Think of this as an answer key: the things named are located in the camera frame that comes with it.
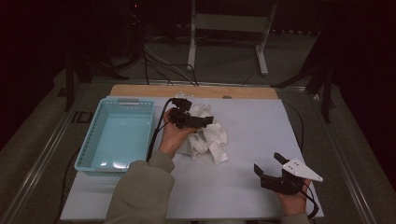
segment person's left hand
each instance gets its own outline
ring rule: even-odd
[[[159,150],[167,154],[170,158],[174,158],[176,151],[181,144],[186,140],[190,133],[195,133],[197,130],[193,128],[179,129],[174,123],[169,121],[170,110],[163,114],[163,139],[161,140]]]

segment white cloth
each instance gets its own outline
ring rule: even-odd
[[[189,112],[192,116],[199,118],[213,116],[210,105],[192,105]],[[229,159],[222,148],[225,144],[227,144],[227,134],[214,118],[212,124],[208,124],[206,128],[200,128],[197,133],[190,134],[177,153],[190,155],[193,160],[196,160],[209,150],[214,163],[219,165],[222,161]]]

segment gray floor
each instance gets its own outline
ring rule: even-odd
[[[255,65],[254,41],[199,46],[195,75],[201,84],[240,86],[248,77],[247,85],[275,84],[299,72],[314,41],[314,37],[306,35],[270,35],[265,50],[270,71],[267,77],[261,76]],[[157,39],[148,43],[148,48],[169,63],[182,64],[187,62],[188,44],[186,38]],[[192,78],[191,73],[180,69]],[[175,83],[189,84],[174,72],[161,71],[168,72]],[[143,63],[134,64],[122,74],[131,78],[123,83],[146,82]],[[148,76],[151,83],[156,79],[163,80],[151,69]],[[293,86],[303,87],[308,80]],[[91,84],[78,83],[78,99],[72,110],[65,113],[65,99],[56,95],[64,87],[64,72],[55,78],[55,82],[54,90],[0,152],[0,212],[3,218],[4,215],[9,217],[4,223],[54,222],[60,207],[64,174],[67,171],[65,196],[76,174],[73,168],[67,168],[67,163],[89,127],[88,123],[71,122],[73,115],[76,111],[93,112],[111,87],[120,83],[100,76]],[[325,179],[316,184],[325,213],[325,217],[316,219],[316,223],[395,223],[395,192],[337,87],[332,88],[331,124],[326,124],[318,114],[318,98],[301,89],[291,87],[277,90],[277,93],[285,103],[297,140],[304,143],[302,151],[306,163]],[[35,165],[37,160],[46,157],[45,167]],[[33,184],[23,184],[25,178],[32,176],[37,177]]]

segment light blue tray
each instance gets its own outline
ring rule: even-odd
[[[150,100],[100,101],[75,168],[88,175],[123,175],[132,161],[145,160],[154,130]]]

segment sleeve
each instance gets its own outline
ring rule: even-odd
[[[164,223],[174,168],[161,151],[154,152],[149,162],[132,162],[114,189],[105,223]]]
[[[285,216],[280,219],[282,224],[309,224],[306,213]]]

